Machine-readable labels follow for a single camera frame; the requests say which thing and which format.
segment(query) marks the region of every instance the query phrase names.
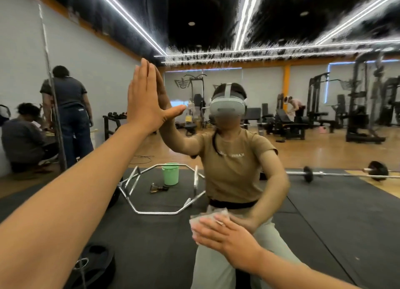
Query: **green bucket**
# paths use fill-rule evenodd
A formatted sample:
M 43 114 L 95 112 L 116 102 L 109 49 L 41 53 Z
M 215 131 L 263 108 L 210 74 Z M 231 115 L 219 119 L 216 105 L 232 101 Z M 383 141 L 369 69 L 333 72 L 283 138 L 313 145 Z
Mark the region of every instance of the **green bucket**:
M 178 163 L 167 163 L 167 165 L 176 165 Z M 163 166 L 164 185 L 173 186 L 179 181 L 179 166 Z

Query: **black ceiling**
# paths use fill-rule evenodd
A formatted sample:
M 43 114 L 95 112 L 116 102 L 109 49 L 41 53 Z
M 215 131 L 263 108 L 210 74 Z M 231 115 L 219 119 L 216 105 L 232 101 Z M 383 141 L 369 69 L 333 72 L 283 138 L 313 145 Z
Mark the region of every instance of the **black ceiling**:
M 57 0 L 72 6 L 97 30 L 138 55 L 154 61 L 158 54 L 103 0 Z M 231 48 L 239 0 L 118 0 L 162 48 L 179 51 Z M 252 18 L 245 47 L 288 41 L 313 41 L 366 0 L 261 0 Z M 300 14 L 308 11 L 307 16 Z M 400 7 L 362 22 L 347 36 L 384 37 L 400 30 Z

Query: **light green pants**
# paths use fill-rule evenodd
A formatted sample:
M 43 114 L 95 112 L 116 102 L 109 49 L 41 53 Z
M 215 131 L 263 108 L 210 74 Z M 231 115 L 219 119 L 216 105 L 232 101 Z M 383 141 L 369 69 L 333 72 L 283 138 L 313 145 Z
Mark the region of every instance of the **light green pants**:
M 212 212 L 212 210 L 209 206 L 207 212 Z M 280 237 L 272 219 L 258 227 L 254 237 L 260 246 L 277 256 L 293 263 L 301 263 Z M 199 246 L 196 252 L 191 289 L 235 289 L 235 286 L 236 271 L 227 259 L 215 250 Z M 251 276 L 251 286 L 253 289 L 270 289 L 257 276 Z

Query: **person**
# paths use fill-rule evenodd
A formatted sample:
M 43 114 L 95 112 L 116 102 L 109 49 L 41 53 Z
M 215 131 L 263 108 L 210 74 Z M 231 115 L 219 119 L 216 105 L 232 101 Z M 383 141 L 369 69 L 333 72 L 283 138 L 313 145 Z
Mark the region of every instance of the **person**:
M 139 145 L 149 133 L 186 109 L 184 105 L 167 110 L 160 108 L 157 93 L 162 95 L 165 90 L 158 89 L 156 75 L 154 65 L 142 59 L 129 84 L 127 124 L 36 192 L 0 224 L 0 288 L 53 289 L 64 286 Z M 245 242 L 243 240 L 243 246 L 238 249 L 244 256 Z M 282 280 L 293 273 L 294 269 L 271 277 Z M 315 274 L 308 274 L 306 282 L 311 285 L 316 278 Z M 332 287 L 333 282 L 334 279 L 328 277 L 323 287 L 348 289 Z
M 54 67 L 53 76 L 65 158 L 69 168 L 76 163 L 76 155 L 83 158 L 93 151 L 90 138 L 90 127 L 93 126 L 92 108 L 85 87 L 77 79 L 70 77 L 67 68 Z M 44 81 L 40 93 L 43 97 L 45 119 L 49 126 L 53 127 L 51 111 L 53 94 L 48 80 Z
M 47 143 L 43 131 L 33 124 L 40 119 L 40 108 L 22 103 L 17 109 L 18 117 L 3 124 L 1 140 L 11 170 L 22 173 L 34 169 L 40 161 L 56 156 L 58 145 Z
M 285 261 L 262 248 L 245 228 L 226 216 L 216 215 L 215 219 L 203 217 L 192 226 L 196 243 L 220 252 L 233 267 L 258 275 L 274 289 L 358 288 L 306 265 Z
M 157 75 L 159 103 L 162 109 L 171 107 L 161 75 Z M 224 94 L 226 84 L 218 86 L 213 101 Z M 230 85 L 231 94 L 242 101 L 247 95 L 240 84 Z M 294 263 L 301 263 L 280 237 L 272 222 L 289 189 L 289 179 L 276 148 L 265 137 L 240 127 L 239 114 L 215 115 L 213 133 L 183 137 L 173 120 L 165 122 L 160 134 L 165 144 L 174 152 L 200 156 L 209 198 L 207 213 L 227 208 L 235 214 L 232 218 L 250 231 L 263 248 Z M 260 167 L 268 176 L 265 190 L 259 187 Z M 268 288 L 265 282 L 252 277 L 253 283 Z M 235 269 L 218 252 L 199 246 L 193 272 L 192 289 L 228 289 L 235 287 Z
M 286 96 L 284 102 L 292 105 L 292 109 L 289 110 L 287 114 L 293 115 L 294 112 L 296 117 L 304 116 L 304 110 L 306 106 L 304 106 L 299 99 L 294 99 L 291 96 Z

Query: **gray t-shirt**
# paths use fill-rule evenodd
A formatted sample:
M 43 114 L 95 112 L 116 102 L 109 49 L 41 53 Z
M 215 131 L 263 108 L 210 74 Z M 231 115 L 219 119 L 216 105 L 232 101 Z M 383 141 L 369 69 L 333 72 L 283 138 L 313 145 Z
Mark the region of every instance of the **gray t-shirt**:
M 12 163 L 35 164 L 42 160 L 45 135 L 28 121 L 12 119 L 2 126 L 1 141 Z
M 81 104 L 85 107 L 83 94 L 87 93 L 87 91 L 82 83 L 77 79 L 74 79 L 73 77 L 64 77 L 62 79 L 55 77 L 54 88 L 56 90 L 58 106 Z M 40 93 L 52 95 L 48 79 L 43 82 Z

